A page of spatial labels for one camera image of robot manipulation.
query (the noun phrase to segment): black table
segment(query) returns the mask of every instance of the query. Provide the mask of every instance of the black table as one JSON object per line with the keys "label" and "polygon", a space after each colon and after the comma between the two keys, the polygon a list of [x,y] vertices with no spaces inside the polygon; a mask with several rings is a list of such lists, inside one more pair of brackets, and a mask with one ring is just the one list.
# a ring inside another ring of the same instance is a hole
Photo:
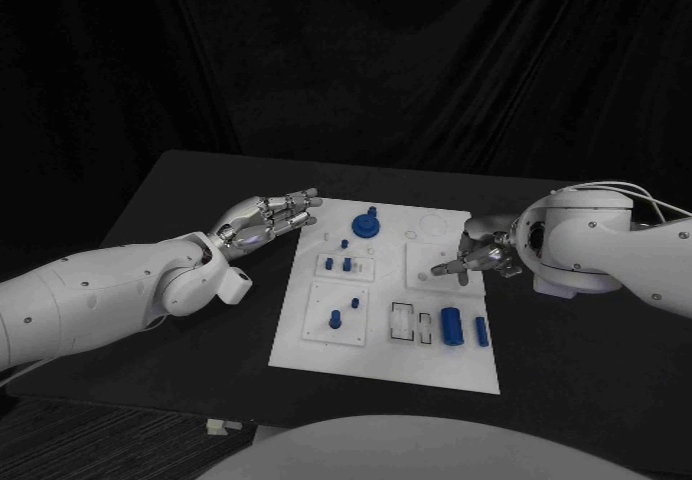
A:
{"label": "black table", "polygon": [[[563,185],[171,151],[102,246],[206,232],[239,200],[312,186],[325,197],[478,216],[519,213]],[[448,417],[530,433],[631,467],[692,470],[692,320],[624,289],[565,300],[533,292],[529,273],[501,279],[488,272],[501,395],[268,367],[297,240],[294,232],[236,262],[255,285],[237,306],[214,299],[155,330],[60,358],[10,384],[10,394],[279,427],[363,414]]]}

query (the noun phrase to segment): white board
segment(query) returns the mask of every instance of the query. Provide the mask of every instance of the white board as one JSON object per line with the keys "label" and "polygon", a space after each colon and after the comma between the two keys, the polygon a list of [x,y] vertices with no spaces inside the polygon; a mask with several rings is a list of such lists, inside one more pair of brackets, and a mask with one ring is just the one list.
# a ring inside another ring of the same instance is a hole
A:
{"label": "white board", "polygon": [[[377,209],[380,231],[363,239],[353,233],[351,221],[370,206]],[[468,272],[465,287],[454,275],[429,275],[434,265],[455,258],[470,213],[325,198],[314,215],[317,225],[299,233],[269,366],[498,394],[483,274]],[[348,241],[346,249],[341,240]],[[343,272],[346,257],[364,266],[360,271]],[[331,270],[324,258],[333,258]],[[314,293],[315,285],[327,288],[323,294]],[[357,294],[354,312],[350,302]],[[390,338],[392,303],[412,305],[412,341]],[[442,342],[445,307],[461,314],[464,344],[458,346]],[[328,327],[334,309],[341,312],[338,329]],[[421,314],[429,314],[429,328],[421,324],[421,318],[423,323],[428,320]],[[487,347],[477,341],[478,316],[485,319]],[[421,341],[428,331],[431,344]]]}

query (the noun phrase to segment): robotic hand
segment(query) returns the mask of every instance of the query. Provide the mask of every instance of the robotic hand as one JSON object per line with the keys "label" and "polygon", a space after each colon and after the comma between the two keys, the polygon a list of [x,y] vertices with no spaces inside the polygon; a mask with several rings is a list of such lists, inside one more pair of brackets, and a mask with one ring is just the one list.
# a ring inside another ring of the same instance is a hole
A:
{"label": "robotic hand", "polygon": [[0,283],[0,371],[112,343],[158,318],[191,314],[216,295],[236,304],[252,282],[229,262],[312,225],[307,210],[320,205],[314,188],[252,197],[206,235],[75,254]]}
{"label": "robotic hand", "polygon": [[[631,222],[634,203],[624,194],[651,203],[658,225]],[[666,221],[657,205],[687,218]],[[536,292],[570,299],[576,293],[605,293],[624,285],[651,306],[692,317],[690,217],[635,185],[575,185],[550,192],[520,215],[468,219],[457,259],[432,267],[431,273],[457,274],[462,286],[468,270],[494,269],[508,278],[521,272],[511,263],[516,253],[534,273]]]}

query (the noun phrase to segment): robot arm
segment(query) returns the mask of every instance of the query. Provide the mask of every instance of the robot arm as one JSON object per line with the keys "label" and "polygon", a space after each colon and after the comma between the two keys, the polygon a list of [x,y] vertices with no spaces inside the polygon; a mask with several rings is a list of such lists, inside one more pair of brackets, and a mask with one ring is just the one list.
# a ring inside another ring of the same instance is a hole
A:
{"label": "robot arm", "polygon": [[314,189],[252,197],[207,235],[83,252],[0,283],[0,371],[112,343],[214,296],[236,304],[252,282],[229,261],[312,225],[307,209],[320,205]]}
{"label": "robot arm", "polygon": [[692,219],[666,222],[656,208],[663,223],[634,224],[634,203],[618,192],[657,200],[599,185],[552,192],[520,215],[471,218],[457,260],[432,267],[432,275],[455,273],[461,285],[467,270],[494,269],[510,277],[520,273],[511,265],[516,252],[533,271],[536,292],[573,298],[624,285],[645,303],[692,317]]}

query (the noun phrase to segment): black curtain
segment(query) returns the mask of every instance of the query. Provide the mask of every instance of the black curtain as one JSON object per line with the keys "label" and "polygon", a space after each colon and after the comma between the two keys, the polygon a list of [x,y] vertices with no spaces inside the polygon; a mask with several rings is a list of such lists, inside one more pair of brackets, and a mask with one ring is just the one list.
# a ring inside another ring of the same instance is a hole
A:
{"label": "black curtain", "polygon": [[684,194],[686,0],[193,8],[243,152]]}
{"label": "black curtain", "polygon": [[239,152],[194,35],[175,2],[1,3],[1,279],[98,247],[165,150]]}

